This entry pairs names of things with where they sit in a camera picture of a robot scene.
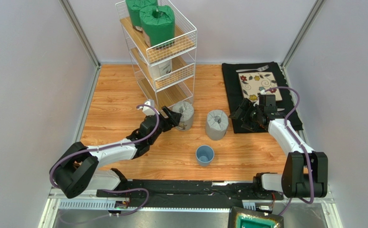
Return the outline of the grey toilet paper roll back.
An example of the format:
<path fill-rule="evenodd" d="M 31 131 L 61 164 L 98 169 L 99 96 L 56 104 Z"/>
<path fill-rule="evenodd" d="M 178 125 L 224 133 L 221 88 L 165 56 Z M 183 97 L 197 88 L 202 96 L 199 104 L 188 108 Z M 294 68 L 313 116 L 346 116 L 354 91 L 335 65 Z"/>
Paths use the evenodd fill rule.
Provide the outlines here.
<path fill-rule="evenodd" d="M 182 114 L 179 125 L 176 127 L 176 129 L 180 131 L 189 130 L 194 121 L 194 108 L 192 104 L 186 101 L 180 101 L 172 107 L 172 110 L 176 113 Z"/>

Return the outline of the grey toilet paper roll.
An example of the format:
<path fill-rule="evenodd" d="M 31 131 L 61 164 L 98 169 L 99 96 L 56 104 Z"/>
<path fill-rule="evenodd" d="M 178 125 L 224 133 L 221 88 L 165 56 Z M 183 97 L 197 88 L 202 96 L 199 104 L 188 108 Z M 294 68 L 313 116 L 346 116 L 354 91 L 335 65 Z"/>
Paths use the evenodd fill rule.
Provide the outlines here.
<path fill-rule="evenodd" d="M 207 114 L 205 132 L 213 140 L 221 140 L 227 133 L 229 119 L 223 110 L 212 110 Z"/>
<path fill-rule="evenodd" d="M 192 104 L 186 101 L 180 101 L 172 107 L 172 110 L 176 113 L 182 114 L 179 125 L 176 127 L 176 129 L 180 131 L 189 130 L 194 121 L 194 108 Z"/>

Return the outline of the white toilet paper roll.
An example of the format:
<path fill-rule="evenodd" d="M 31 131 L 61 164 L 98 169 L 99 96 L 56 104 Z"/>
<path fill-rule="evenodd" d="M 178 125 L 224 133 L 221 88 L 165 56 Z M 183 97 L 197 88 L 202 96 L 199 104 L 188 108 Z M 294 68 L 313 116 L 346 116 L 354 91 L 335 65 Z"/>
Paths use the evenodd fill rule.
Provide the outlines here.
<path fill-rule="evenodd" d="M 166 60 L 159 64 L 149 66 L 148 69 L 151 79 L 163 78 L 172 72 L 172 60 Z"/>

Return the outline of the green toilet paper roll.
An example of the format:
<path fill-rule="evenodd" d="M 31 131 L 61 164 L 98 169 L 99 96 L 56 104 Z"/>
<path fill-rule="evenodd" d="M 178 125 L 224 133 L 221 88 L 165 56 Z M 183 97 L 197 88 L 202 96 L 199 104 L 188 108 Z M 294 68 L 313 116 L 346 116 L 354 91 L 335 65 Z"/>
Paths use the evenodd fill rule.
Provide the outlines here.
<path fill-rule="evenodd" d="M 146 6 L 139 12 L 147 46 L 153 47 L 175 38 L 175 15 L 169 5 Z"/>
<path fill-rule="evenodd" d="M 158 6 L 157 0 L 126 0 L 128 13 L 131 19 L 132 27 L 143 32 L 140 20 L 140 10 L 147 6 Z"/>

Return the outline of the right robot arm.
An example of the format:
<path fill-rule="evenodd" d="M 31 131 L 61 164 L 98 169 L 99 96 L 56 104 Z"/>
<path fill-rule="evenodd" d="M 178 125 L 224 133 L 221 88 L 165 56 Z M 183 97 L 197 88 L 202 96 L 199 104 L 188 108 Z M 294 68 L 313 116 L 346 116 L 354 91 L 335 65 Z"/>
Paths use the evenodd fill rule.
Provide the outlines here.
<path fill-rule="evenodd" d="M 328 192 L 328 157 L 307 145 L 278 111 L 274 95 L 260 95 L 257 102 L 244 98 L 229 118 L 252 132 L 266 130 L 280 145 L 287 159 L 278 173 L 258 173 L 254 180 L 267 191 L 288 198 L 324 198 Z"/>

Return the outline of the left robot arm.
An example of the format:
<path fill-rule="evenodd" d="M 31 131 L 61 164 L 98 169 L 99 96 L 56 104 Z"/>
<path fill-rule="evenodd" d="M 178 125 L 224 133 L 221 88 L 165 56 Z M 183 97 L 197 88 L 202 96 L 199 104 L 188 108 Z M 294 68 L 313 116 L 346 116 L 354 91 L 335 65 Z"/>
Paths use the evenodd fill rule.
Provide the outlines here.
<path fill-rule="evenodd" d="M 146 116 L 139 128 L 126 138 L 99 146 L 73 143 L 49 171 L 49 181 L 72 199 L 86 190 L 98 168 L 124 160 L 133 160 L 147 153 L 161 133 L 177 127 L 181 113 L 162 107 L 162 113 L 149 104 L 136 107 Z"/>

